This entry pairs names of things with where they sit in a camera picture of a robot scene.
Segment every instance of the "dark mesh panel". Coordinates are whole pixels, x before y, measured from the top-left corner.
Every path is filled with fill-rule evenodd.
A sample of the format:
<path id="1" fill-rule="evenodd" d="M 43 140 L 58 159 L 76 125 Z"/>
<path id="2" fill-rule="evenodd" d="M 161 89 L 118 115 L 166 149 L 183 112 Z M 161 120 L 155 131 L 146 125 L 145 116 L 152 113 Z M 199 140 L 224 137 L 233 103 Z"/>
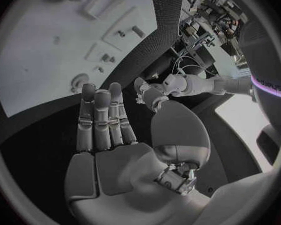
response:
<path id="1" fill-rule="evenodd" d="M 113 82 L 126 87 L 177 40 L 182 0 L 153 0 L 153 4 L 157 30 L 122 60 L 105 80 L 102 88 L 107 89 Z"/>

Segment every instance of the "purple light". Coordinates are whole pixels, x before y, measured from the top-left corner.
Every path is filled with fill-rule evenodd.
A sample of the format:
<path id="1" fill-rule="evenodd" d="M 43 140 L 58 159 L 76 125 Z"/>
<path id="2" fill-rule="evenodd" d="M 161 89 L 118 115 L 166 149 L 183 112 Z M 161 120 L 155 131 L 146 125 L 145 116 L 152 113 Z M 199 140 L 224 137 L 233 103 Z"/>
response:
<path id="1" fill-rule="evenodd" d="M 261 90 L 263 90 L 263 91 L 265 91 L 265 92 L 267 92 L 267 93 L 269 93 L 269 94 L 272 94 L 272 95 L 274 95 L 274 96 L 277 96 L 277 97 L 280 97 L 280 98 L 281 98 L 281 91 L 277 91 L 277 90 L 275 90 L 275 89 L 272 89 L 272 88 L 270 88 L 270 87 L 267 87 L 267 86 L 264 86 L 264 85 L 260 84 L 260 83 L 255 79 L 255 77 L 253 77 L 253 76 L 251 76 L 251 81 L 252 81 L 252 83 L 253 83 L 256 87 L 258 87 L 259 89 L 261 89 Z"/>

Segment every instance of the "machinery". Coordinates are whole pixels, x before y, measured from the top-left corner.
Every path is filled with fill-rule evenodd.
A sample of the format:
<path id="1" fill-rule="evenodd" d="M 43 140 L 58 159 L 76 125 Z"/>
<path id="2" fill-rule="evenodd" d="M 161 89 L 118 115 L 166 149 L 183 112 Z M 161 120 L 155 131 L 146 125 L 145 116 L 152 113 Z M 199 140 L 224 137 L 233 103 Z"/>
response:
<path id="1" fill-rule="evenodd" d="M 253 223 L 281 190 L 281 26 L 264 5 L 17 0 L 0 24 L 0 142 L 78 101 L 75 152 L 57 190 L 79 224 Z M 150 145 L 129 120 L 128 84 L 133 105 L 152 113 Z M 178 100 L 205 93 L 250 96 L 270 123 L 261 152 L 279 150 L 270 171 L 227 181 L 210 197 L 197 185 L 214 145 Z M 0 190 L 25 223 L 57 224 L 19 188 L 1 152 Z"/>

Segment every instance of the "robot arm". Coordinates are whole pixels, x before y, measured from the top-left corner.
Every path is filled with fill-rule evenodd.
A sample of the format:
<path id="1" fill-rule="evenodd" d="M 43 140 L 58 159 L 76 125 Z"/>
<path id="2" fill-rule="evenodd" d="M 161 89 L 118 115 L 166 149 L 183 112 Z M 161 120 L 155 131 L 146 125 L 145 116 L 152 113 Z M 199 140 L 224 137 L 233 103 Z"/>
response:
<path id="1" fill-rule="evenodd" d="M 171 94 L 174 97 L 193 96 L 201 93 L 212 93 L 215 95 L 246 94 L 251 95 L 252 87 L 249 76 L 240 78 L 212 77 L 202 79 L 192 74 L 170 74 L 162 84 L 152 84 L 164 95 Z"/>

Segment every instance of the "robot finger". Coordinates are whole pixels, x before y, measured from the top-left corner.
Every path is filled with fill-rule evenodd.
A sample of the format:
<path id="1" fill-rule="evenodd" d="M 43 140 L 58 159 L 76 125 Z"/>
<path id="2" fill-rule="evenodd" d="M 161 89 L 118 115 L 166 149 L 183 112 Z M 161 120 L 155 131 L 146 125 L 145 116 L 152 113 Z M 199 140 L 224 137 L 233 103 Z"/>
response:
<path id="1" fill-rule="evenodd" d="M 94 96 L 94 136 L 97 151 L 111 148 L 111 137 L 108 123 L 108 110 L 111 93 L 108 90 L 97 90 Z"/>
<path id="2" fill-rule="evenodd" d="M 87 83 L 83 85 L 77 128 L 76 150 L 78 152 L 90 152 L 93 149 L 95 93 L 96 86 L 94 84 Z"/>
<path id="3" fill-rule="evenodd" d="M 120 122 L 120 130 L 122 133 L 123 142 L 126 145 L 137 143 L 137 137 L 129 123 L 127 118 L 126 110 L 123 103 L 123 94 L 120 93 L 119 104 L 118 104 L 118 116 Z"/>
<path id="4" fill-rule="evenodd" d="M 119 118 L 119 103 L 122 96 L 121 85 L 117 82 L 110 84 L 111 103 L 108 110 L 108 123 L 112 146 L 116 147 L 123 144 L 122 132 Z"/>

